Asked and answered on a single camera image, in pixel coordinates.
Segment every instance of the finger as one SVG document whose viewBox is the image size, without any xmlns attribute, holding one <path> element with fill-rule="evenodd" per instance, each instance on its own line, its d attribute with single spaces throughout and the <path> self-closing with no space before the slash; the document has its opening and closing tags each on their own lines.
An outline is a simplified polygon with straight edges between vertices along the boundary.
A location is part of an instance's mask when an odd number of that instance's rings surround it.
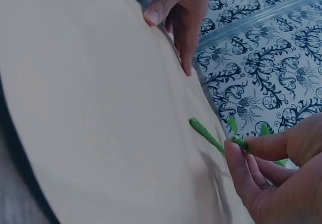
<svg viewBox="0 0 322 224">
<path fill-rule="evenodd" d="M 181 0 L 152 0 L 143 13 L 144 19 L 150 26 L 159 25 L 179 1 Z"/>
<path fill-rule="evenodd" d="M 237 195 L 244 206 L 251 210 L 253 203 L 261 193 L 260 188 L 248 172 L 243 154 L 239 146 L 230 140 L 225 142 L 226 159 Z"/>
<path fill-rule="evenodd" d="M 254 182 L 257 184 L 257 186 L 261 190 L 265 190 L 270 187 L 270 185 L 267 183 L 266 179 L 264 178 L 263 174 L 258 168 L 257 162 L 253 155 L 247 155 L 246 157 L 248 169 L 250 171 L 250 174 L 254 180 Z"/>
<path fill-rule="evenodd" d="M 191 24 L 180 29 L 181 65 L 187 76 L 191 76 L 192 59 L 195 55 L 200 28 Z"/>
<path fill-rule="evenodd" d="M 168 33 L 173 34 L 172 19 L 169 16 L 166 19 L 166 30 Z"/>
<path fill-rule="evenodd" d="M 292 175 L 297 172 L 297 169 L 287 169 L 272 161 L 262 160 L 255 157 L 260 172 L 269 179 L 275 186 L 281 186 Z"/>
<path fill-rule="evenodd" d="M 289 131 L 261 137 L 247 138 L 246 142 L 249 151 L 263 160 L 282 160 L 287 159 L 287 141 Z"/>
</svg>

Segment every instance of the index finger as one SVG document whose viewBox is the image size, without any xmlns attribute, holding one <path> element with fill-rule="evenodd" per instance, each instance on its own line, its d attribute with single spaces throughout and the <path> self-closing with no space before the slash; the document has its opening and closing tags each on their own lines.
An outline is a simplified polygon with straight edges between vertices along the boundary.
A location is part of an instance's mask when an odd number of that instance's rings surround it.
<svg viewBox="0 0 322 224">
<path fill-rule="evenodd" d="M 246 138 L 249 151 L 263 160 L 283 160 L 288 158 L 287 142 L 289 131 L 272 135 Z"/>
<path fill-rule="evenodd" d="M 247 210 L 250 211 L 256 198 L 261 193 L 261 189 L 251 177 L 239 146 L 227 140 L 225 142 L 225 152 L 236 193 Z"/>
</svg>

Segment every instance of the patterned tile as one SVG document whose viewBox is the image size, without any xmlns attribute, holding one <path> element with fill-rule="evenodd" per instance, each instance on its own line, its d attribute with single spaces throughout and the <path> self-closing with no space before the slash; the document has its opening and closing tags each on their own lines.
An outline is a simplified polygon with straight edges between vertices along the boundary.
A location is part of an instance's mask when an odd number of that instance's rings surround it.
<svg viewBox="0 0 322 224">
<path fill-rule="evenodd" d="M 241 136 L 262 121 L 283 131 L 322 111 L 322 1 L 289 12 L 197 54 L 213 101 Z"/>
</svg>

